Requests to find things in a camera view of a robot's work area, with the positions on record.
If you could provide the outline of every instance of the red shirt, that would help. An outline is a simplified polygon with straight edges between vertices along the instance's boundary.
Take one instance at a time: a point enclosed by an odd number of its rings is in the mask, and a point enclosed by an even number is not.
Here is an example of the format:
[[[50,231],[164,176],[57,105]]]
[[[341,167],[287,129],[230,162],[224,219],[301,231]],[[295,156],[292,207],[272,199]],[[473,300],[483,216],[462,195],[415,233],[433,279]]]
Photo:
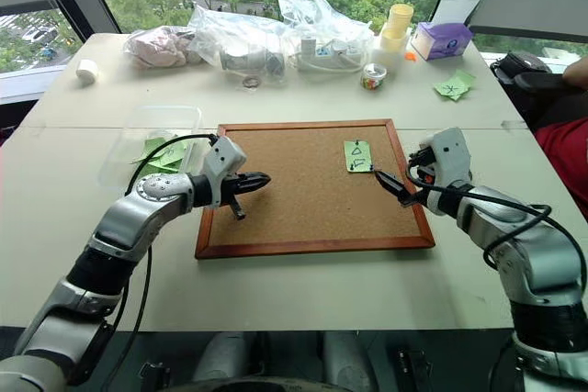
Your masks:
[[[535,137],[588,220],[588,118],[546,126]]]

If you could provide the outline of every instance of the cork board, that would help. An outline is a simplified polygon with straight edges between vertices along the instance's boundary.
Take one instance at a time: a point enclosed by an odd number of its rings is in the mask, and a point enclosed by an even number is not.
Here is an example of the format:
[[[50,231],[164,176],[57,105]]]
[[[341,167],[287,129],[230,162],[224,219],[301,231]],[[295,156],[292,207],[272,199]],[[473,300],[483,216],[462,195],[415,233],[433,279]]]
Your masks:
[[[219,134],[247,154],[240,172],[272,181],[237,196],[244,220],[228,207],[204,211],[197,259],[435,245],[422,207],[402,208],[373,174],[346,170],[344,141],[366,140],[377,169],[404,176],[391,120],[220,125]]]

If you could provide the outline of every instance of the purple tissue box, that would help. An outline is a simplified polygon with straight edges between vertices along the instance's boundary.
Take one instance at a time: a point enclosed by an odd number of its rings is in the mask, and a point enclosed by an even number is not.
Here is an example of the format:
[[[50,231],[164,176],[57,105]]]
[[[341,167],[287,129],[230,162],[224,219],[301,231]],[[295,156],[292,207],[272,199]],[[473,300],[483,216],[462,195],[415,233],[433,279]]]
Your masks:
[[[425,60],[461,55],[473,37],[463,23],[444,23],[432,26],[420,22],[411,44]]]

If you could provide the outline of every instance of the car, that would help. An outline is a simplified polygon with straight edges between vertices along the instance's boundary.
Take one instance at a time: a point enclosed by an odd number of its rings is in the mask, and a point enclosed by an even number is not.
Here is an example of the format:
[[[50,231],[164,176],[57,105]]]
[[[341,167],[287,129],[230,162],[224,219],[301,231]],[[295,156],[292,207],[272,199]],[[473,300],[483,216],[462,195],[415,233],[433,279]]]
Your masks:
[[[57,57],[57,51],[49,46],[44,46],[40,50],[40,56],[45,59],[47,62],[50,62],[55,57]]]
[[[22,36],[22,39],[29,43],[44,45],[54,41],[58,34],[59,32],[54,27],[31,28]]]

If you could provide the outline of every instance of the black cable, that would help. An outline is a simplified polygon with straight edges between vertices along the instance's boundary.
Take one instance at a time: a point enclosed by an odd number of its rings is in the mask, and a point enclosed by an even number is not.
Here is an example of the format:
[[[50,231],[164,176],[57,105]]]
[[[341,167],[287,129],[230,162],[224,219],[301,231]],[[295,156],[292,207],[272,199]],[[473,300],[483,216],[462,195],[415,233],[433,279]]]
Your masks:
[[[214,143],[217,141],[217,139],[219,137],[217,137],[216,135],[214,135],[212,133],[184,135],[182,137],[176,137],[176,138],[173,138],[169,141],[166,141],[161,146],[157,147],[156,149],[153,149],[139,163],[139,166],[137,167],[135,172],[132,174],[132,177],[130,178],[130,181],[129,181],[129,185],[127,186],[127,191],[125,192],[125,196],[130,195],[130,193],[132,192],[132,187],[135,184],[135,181],[139,177],[139,174],[141,174],[141,170],[143,169],[143,167],[145,167],[145,165],[147,165],[147,163],[153,158],[153,156],[155,156],[155,154],[157,152],[165,149],[167,146],[169,146],[170,144],[174,144],[175,142],[178,142],[181,140],[190,140],[190,139],[195,139],[195,138],[208,138],[212,143]],[[132,332],[130,333],[129,339],[127,340],[127,344],[125,344],[125,347],[123,348],[122,352],[120,353],[120,356],[119,356],[117,362],[113,366],[112,370],[108,373],[107,379],[105,380],[104,384],[102,385],[102,391],[106,392],[110,388],[110,385],[112,384],[115,377],[119,373],[120,367],[122,366],[125,359],[127,358],[127,355],[129,355],[130,348],[132,347],[132,344],[135,342],[135,338],[137,337],[137,333],[139,332],[139,327],[141,326],[141,322],[143,319],[143,313],[145,312],[145,305],[147,304],[147,295],[149,294],[149,284],[151,281],[152,264],[153,264],[153,250],[151,247],[149,247],[147,249],[147,269],[145,272],[145,285],[143,286],[143,294],[141,297],[141,304],[139,305],[139,313],[137,314],[137,319],[135,320],[135,326],[133,327]],[[115,318],[115,321],[113,324],[114,330],[116,330],[117,326],[120,323],[120,320],[122,319],[122,314],[123,314],[125,306],[127,304],[128,295],[129,295],[129,282],[127,282],[127,284],[123,288],[123,294],[122,294],[122,299],[120,302],[119,313],[117,314],[117,317]]]
[[[129,298],[129,281],[123,286],[122,288],[122,299],[120,300],[119,312],[117,313],[117,317],[114,319],[114,323],[112,324],[112,331],[114,332],[119,327],[120,320],[122,319],[122,315],[125,312],[125,307],[127,306],[127,299]]]
[[[478,195],[478,194],[470,193],[470,192],[463,192],[461,190],[457,190],[456,188],[451,188],[451,187],[440,187],[437,185],[430,185],[428,183],[421,181],[418,178],[415,178],[411,174],[411,169],[413,167],[414,167],[414,164],[409,162],[406,167],[406,177],[408,178],[409,181],[411,181],[415,185],[418,185],[419,187],[426,188],[428,190],[432,190],[432,191],[436,191],[436,192],[440,192],[440,193],[451,194],[451,195],[461,196],[461,197],[468,197],[470,199],[479,199],[480,201],[492,202],[493,204],[498,204],[501,206],[515,208],[517,210],[523,211],[523,212],[528,213],[529,215],[533,215],[535,217],[541,217],[543,214],[540,211],[537,211],[531,207],[527,207],[522,204],[519,204],[519,203],[516,203],[513,201],[509,201],[507,199],[502,199],[502,198],[493,197],[493,196],[486,196],[486,195]],[[564,229],[559,224],[559,222],[557,222],[555,219],[547,217],[542,220],[544,220],[546,223],[548,223],[554,229],[560,231],[570,241],[571,245],[578,253],[578,256],[580,258],[580,270],[581,270],[582,294],[583,294],[584,291],[586,290],[586,282],[588,279],[588,274],[587,274],[588,272],[586,270],[586,259],[584,257],[582,248],[580,247],[580,244],[573,238],[573,236],[571,236],[570,232],[567,231],[566,229]]]
[[[498,357],[496,357],[496,361],[494,362],[494,364],[490,368],[490,371],[488,372],[488,392],[492,392],[494,390],[494,380],[496,378],[496,371],[498,370],[498,367],[500,366],[500,363],[503,360],[506,351],[508,351],[511,348],[511,346],[513,346],[513,337],[509,335],[508,340],[504,342],[503,346],[500,348],[500,351],[498,352]]]
[[[130,195],[130,192],[132,192],[132,187],[135,184],[135,181],[137,180],[137,178],[139,177],[139,174],[141,173],[141,170],[143,169],[143,167],[145,165],[147,165],[147,162],[149,162],[150,160],[153,159],[153,156],[155,156],[155,154],[163,149],[165,149],[167,146],[169,146],[170,144],[174,144],[175,142],[181,141],[181,140],[191,140],[194,138],[208,138],[212,143],[216,142],[216,140],[219,138],[216,135],[212,134],[212,133],[198,133],[198,134],[193,134],[193,135],[184,135],[182,137],[176,137],[173,138],[169,141],[166,141],[164,144],[162,144],[161,146],[159,146],[156,149],[153,149],[151,151],[151,153],[149,153],[144,160],[142,160],[139,164],[139,166],[137,167],[137,170],[135,170],[135,173],[132,174],[132,177],[130,178],[129,181],[129,185],[127,186],[127,191],[125,192],[125,196],[126,195]]]
[[[529,220],[527,223],[525,223],[525,224],[521,225],[520,227],[514,229],[510,233],[504,234],[500,238],[498,238],[495,241],[491,242],[484,249],[484,254],[482,255],[482,258],[484,259],[484,262],[486,264],[488,264],[488,266],[490,266],[494,270],[498,271],[498,267],[496,266],[496,262],[491,257],[491,252],[493,252],[496,249],[496,247],[498,247],[502,243],[505,243],[506,241],[511,240],[512,238],[518,236],[519,234],[521,234],[524,231],[527,231],[527,230],[532,229],[539,222],[547,219],[548,216],[549,216],[549,214],[551,213],[551,207],[550,206],[533,204],[530,207],[541,209],[541,210],[543,210],[543,212],[539,216],[535,216],[534,218],[532,218],[531,220]]]
[[[110,388],[110,385],[112,384],[113,380],[115,379],[115,377],[119,373],[120,367],[122,366],[125,359],[127,358],[127,355],[129,355],[130,348],[132,347],[132,344],[135,342],[135,338],[137,337],[137,333],[139,332],[139,327],[141,326],[141,321],[143,319],[143,313],[145,312],[145,305],[147,304],[147,295],[149,294],[149,282],[151,280],[152,263],[153,263],[153,251],[152,251],[152,248],[149,247],[147,249],[147,270],[145,272],[145,285],[143,286],[143,295],[141,297],[141,304],[139,306],[139,314],[137,314],[137,319],[135,320],[135,326],[133,327],[132,332],[130,333],[129,339],[127,340],[127,344],[125,344],[125,347],[123,348],[122,352],[120,353],[120,356],[119,356],[117,362],[115,363],[114,367],[112,368],[112,370],[108,374],[106,381],[102,385],[103,392],[107,392],[108,389]]]

